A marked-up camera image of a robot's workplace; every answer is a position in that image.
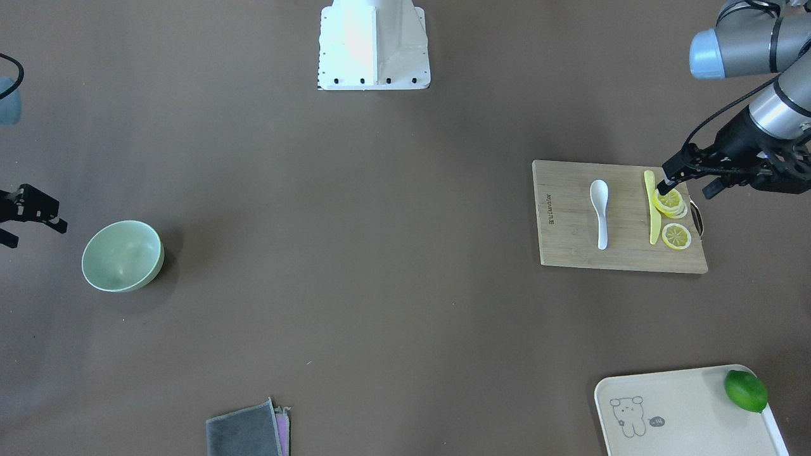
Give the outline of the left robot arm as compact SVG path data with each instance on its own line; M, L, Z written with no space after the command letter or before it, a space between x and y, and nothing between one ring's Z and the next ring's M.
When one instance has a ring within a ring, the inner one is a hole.
M744 96L747 106L723 126L710 146L686 139L663 164L658 193L713 176L706 199L734 186L800 194L810 187L810 53L808 1L727 1L712 29L691 43L698 80L771 74Z

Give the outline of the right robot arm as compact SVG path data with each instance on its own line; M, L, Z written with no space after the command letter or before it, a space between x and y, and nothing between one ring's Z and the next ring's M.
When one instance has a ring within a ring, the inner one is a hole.
M1 54L3 60L9 61L17 68L17 76L12 79L2 77L1 124L13 126L22 116L22 98L18 87L24 78L22 64ZM12 191L1 191L1 222L37 222L49 226L60 234L67 233L68 223L59 217L59 201L31 184L21 184Z

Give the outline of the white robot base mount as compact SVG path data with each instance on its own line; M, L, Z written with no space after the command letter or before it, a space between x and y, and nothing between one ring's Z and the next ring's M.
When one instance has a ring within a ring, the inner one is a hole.
M333 1L321 10L317 89L404 91L430 84L423 8L411 1Z

